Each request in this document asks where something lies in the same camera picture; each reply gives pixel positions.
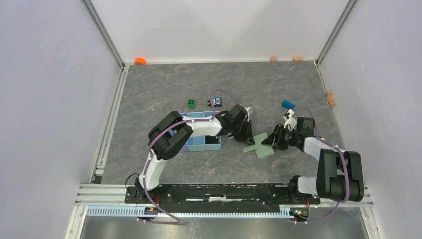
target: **gray tabletop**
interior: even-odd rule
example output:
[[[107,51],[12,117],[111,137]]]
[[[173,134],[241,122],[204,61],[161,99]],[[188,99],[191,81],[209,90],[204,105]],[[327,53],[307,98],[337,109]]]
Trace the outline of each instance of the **gray tabletop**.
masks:
[[[280,106],[288,100],[313,111],[320,134],[340,144],[338,129],[313,62],[204,63],[130,66],[108,152],[103,184],[123,184],[133,172],[140,173],[147,158],[148,133],[169,112],[211,110],[207,98],[214,89],[230,92],[244,107],[252,107],[253,133],[271,134],[284,123]],[[224,93],[220,111],[234,101]],[[188,99],[197,107],[188,108]],[[296,117],[309,117],[296,111]],[[183,152],[169,160],[161,183],[276,183],[294,175],[316,175],[317,161],[290,147],[258,159],[255,152],[243,153],[248,145],[226,136],[221,150]]]

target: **orange object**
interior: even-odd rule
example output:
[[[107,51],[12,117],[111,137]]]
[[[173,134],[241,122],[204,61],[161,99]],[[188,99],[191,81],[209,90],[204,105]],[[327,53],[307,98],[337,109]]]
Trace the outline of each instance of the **orange object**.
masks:
[[[328,93],[327,93],[327,100],[328,100],[328,104],[329,104],[331,107],[335,106],[335,102],[334,102],[334,100],[332,99],[332,92],[328,92]]]
[[[293,61],[303,61],[303,57],[302,56],[295,56],[295,57],[293,57]]]
[[[135,59],[135,65],[145,65],[146,61],[144,58],[138,57]]]

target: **gray floor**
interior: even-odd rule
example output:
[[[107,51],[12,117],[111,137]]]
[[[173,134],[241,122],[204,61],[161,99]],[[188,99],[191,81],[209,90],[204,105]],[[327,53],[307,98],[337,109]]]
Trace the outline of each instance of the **gray floor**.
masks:
[[[310,219],[321,218],[332,209],[312,208]],[[294,226],[286,219],[182,218],[181,225],[143,224],[136,218],[87,217],[82,239],[367,239],[359,208],[339,208],[330,218],[314,224]]]
[[[128,70],[118,117],[103,176],[103,184],[123,184],[140,173],[147,158],[148,132],[169,112],[210,110],[207,98],[214,89],[225,89],[241,105],[252,107],[254,135],[270,134],[283,123],[280,103],[286,99],[312,109],[320,134],[340,145],[338,129],[313,62],[206,63],[131,66]],[[226,94],[223,107],[233,100]],[[188,99],[197,108],[187,107]],[[297,111],[296,117],[309,116]],[[221,150],[184,152],[169,160],[161,183],[288,182],[294,175],[316,175],[317,161],[296,148],[276,150],[259,160],[246,144],[223,137]]]

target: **green block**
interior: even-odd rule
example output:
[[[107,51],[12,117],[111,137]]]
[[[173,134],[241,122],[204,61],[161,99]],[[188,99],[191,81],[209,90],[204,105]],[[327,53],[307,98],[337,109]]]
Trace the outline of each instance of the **green block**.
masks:
[[[197,106],[197,103],[195,102],[195,100],[192,100],[192,99],[188,100],[188,108],[195,109],[196,106]]]

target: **wooden block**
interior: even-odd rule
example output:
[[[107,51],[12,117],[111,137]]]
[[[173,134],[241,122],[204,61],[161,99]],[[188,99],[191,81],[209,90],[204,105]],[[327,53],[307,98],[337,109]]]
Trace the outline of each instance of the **wooden block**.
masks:
[[[293,57],[293,61],[303,61],[303,57],[302,56],[295,56],[295,57]]]
[[[328,100],[328,104],[330,105],[330,107],[335,106],[335,102],[332,99],[332,92],[327,93],[327,100]]]

